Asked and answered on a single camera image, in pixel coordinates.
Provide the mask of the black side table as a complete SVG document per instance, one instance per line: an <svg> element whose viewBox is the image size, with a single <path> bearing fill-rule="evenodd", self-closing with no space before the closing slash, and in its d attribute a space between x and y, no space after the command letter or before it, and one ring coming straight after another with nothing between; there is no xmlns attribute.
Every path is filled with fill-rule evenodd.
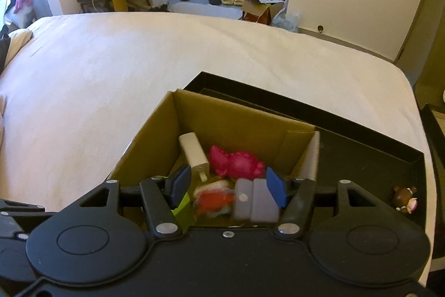
<svg viewBox="0 0 445 297"><path fill-rule="evenodd" d="M427 103L420 115L434 165L437 205L444 217L444 107Z"/></svg>

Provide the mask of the white charger plug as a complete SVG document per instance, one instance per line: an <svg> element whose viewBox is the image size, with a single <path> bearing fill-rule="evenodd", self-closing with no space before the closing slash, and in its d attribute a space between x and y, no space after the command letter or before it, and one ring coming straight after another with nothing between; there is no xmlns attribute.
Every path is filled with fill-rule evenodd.
<svg viewBox="0 0 445 297"><path fill-rule="evenodd" d="M192 176L206 182L210 172L209 162L196 134L191 132L181 135L179 144L192 169Z"/></svg>

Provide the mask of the beige slipper pair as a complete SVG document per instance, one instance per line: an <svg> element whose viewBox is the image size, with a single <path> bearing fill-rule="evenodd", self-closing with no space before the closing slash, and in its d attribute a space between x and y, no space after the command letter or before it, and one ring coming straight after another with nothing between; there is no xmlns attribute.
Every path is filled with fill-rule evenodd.
<svg viewBox="0 0 445 297"><path fill-rule="evenodd" d="M222 5L242 7L246 0L222 0Z"/></svg>

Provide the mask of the pink dinosaur toy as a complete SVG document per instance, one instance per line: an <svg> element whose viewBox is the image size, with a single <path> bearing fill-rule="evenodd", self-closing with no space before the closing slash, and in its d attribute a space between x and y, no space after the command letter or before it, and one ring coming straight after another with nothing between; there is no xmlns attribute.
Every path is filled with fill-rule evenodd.
<svg viewBox="0 0 445 297"><path fill-rule="evenodd" d="M254 180L263 178L266 173L266 165L254 154L246 151L228 153L218 146L210 148L209 165L222 178Z"/></svg>

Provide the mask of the grey cube toy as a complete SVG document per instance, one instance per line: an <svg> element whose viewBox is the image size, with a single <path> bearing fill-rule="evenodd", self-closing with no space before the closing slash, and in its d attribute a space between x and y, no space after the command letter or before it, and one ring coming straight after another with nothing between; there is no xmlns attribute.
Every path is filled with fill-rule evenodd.
<svg viewBox="0 0 445 297"><path fill-rule="evenodd" d="M233 218L255 224L273 224L280 209L268 190L265 179L238 179L234 189Z"/></svg>

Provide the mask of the brown bear figurine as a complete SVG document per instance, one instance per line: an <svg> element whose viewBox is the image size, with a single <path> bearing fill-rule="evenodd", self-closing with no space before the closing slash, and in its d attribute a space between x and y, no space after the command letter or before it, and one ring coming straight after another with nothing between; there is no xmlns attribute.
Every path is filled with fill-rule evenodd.
<svg viewBox="0 0 445 297"><path fill-rule="evenodd" d="M392 204L395 209L400 213L411 214L418 205L415 193L417 192L416 187L394 187L394 196L392 198Z"/></svg>

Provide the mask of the brown cardboard box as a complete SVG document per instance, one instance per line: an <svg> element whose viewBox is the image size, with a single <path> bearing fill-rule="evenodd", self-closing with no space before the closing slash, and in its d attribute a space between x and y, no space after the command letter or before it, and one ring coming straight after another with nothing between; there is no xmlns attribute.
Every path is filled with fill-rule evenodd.
<svg viewBox="0 0 445 297"><path fill-rule="evenodd" d="M124 152L111 178L123 187L134 187L153 176L172 176L181 164L188 164L179 137L191 132L198 137L208 162L210 148L218 146L228 153L254 154L266 169L271 167L284 179L316 181L320 134L312 125L186 90L166 95ZM237 179L219 177L211 169L206 182L192 176L187 191L196 219L192 227L276 226L235 220L234 204L230 214L198 217L194 190L222 179L235 189Z"/></svg>

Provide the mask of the open cardboard box on floor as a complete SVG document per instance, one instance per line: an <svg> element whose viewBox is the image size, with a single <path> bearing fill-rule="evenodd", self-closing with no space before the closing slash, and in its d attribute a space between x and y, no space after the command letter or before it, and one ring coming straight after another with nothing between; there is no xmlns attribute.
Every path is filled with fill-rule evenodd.
<svg viewBox="0 0 445 297"><path fill-rule="evenodd" d="M244 0L241 6L242 19L269 26L283 8L283 0Z"/></svg>

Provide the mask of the green hexagonal container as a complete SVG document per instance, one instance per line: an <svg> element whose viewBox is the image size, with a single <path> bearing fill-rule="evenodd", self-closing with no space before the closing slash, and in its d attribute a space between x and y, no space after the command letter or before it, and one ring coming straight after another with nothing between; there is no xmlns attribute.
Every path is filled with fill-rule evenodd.
<svg viewBox="0 0 445 297"><path fill-rule="evenodd" d="M164 199L167 200L167 195L165 193L166 185L167 185L166 184L167 177L166 176L153 176L152 180L156 183L156 185L161 190L161 194L163 194ZM171 209L170 211L174 214L174 216L175 216L177 222L179 223L179 226L181 227L183 232L187 232L188 229L196 223L194 210L193 210L192 203L191 203L188 193L184 194L179 206L176 209Z"/></svg>

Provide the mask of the white blanket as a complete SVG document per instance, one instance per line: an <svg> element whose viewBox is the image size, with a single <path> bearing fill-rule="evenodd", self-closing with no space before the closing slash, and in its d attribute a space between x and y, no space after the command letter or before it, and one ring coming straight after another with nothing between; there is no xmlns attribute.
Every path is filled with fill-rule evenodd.
<svg viewBox="0 0 445 297"><path fill-rule="evenodd" d="M26 32L28 42L1 72L5 200L58 212L115 180L112 171L166 95L207 72L296 99L421 151L423 227L434 235L431 153L410 83L387 61L271 26L187 14L52 16Z"/></svg>

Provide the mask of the red small figurine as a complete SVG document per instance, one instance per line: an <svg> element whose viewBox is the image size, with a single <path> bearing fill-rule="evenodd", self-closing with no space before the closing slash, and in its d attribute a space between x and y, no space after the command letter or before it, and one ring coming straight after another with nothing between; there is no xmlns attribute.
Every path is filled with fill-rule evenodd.
<svg viewBox="0 0 445 297"><path fill-rule="evenodd" d="M199 186L193 193L193 205L198 217L230 214L233 204L233 184L225 179Z"/></svg>

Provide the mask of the black tray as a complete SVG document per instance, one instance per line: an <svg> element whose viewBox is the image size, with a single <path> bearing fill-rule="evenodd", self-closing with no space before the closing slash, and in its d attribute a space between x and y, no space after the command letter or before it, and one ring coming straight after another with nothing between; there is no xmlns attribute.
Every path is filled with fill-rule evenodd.
<svg viewBox="0 0 445 297"><path fill-rule="evenodd" d="M426 225L426 167L421 151L331 112L239 81L200 72L186 89L312 124L320 132L318 184L350 179L385 203L394 187L416 187L420 205L408 217Z"/></svg>

